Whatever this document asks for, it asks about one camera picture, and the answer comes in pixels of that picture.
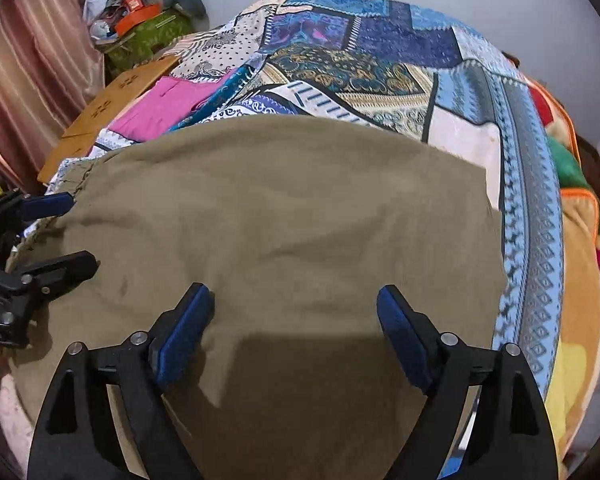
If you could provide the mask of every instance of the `blue gripper pad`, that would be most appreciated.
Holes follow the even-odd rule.
[[[413,386],[426,394],[434,383],[427,361],[427,351],[391,294],[389,286],[384,286],[378,292],[376,309],[382,331],[394,347],[404,374]]]
[[[182,376],[213,314],[213,295],[205,285],[194,283],[174,310],[158,318],[154,328],[162,325],[151,343],[149,363],[155,384],[161,390]]]
[[[20,218],[31,222],[47,216],[62,216],[74,206],[74,198],[67,192],[45,196],[32,196],[22,201]]]

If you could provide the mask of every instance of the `bed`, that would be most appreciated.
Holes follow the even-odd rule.
[[[261,0],[160,54],[180,57],[172,78],[218,84],[169,130],[310,115],[389,130],[484,168],[507,275],[492,346],[523,349],[563,460],[600,369],[600,204],[585,182],[563,177],[579,154],[560,103],[476,30],[389,0]],[[148,99],[126,111],[141,112],[161,113]],[[101,131],[86,160],[65,160],[49,192],[75,190],[66,176],[76,164],[150,140],[120,124]],[[471,425],[445,474],[458,468]]]

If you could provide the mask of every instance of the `silver bolt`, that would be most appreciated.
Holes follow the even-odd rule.
[[[131,341],[132,345],[141,345],[148,339],[148,337],[149,336],[146,334],[146,332],[135,332],[131,335],[129,341]]]
[[[0,316],[0,319],[5,325],[10,325],[16,321],[16,317],[13,315],[13,312],[3,312]]]
[[[507,354],[509,355],[520,355],[520,347],[518,345],[516,345],[515,343],[507,343],[506,345],[504,345],[504,349],[507,351]]]
[[[79,354],[80,352],[82,352],[82,343],[80,343],[79,341],[76,341],[75,343],[71,343],[66,348],[66,351],[69,355]]]
[[[458,344],[458,336],[451,332],[445,332],[440,336],[440,341],[447,346],[456,346]]]

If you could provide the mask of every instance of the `brown cloth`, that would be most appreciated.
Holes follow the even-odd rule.
[[[382,336],[378,290],[395,283],[439,329],[489,347],[506,283],[483,169],[297,116],[107,155],[32,254],[78,250],[102,264],[17,352],[26,409],[37,416],[69,343],[118,344],[205,283],[216,316],[166,399],[208,480],[382,478],[424,396]]]

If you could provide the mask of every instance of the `striped curtain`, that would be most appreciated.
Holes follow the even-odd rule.
[[[37,192],[65,128],[104,86],[84,0],[0,0],[0,176]]]

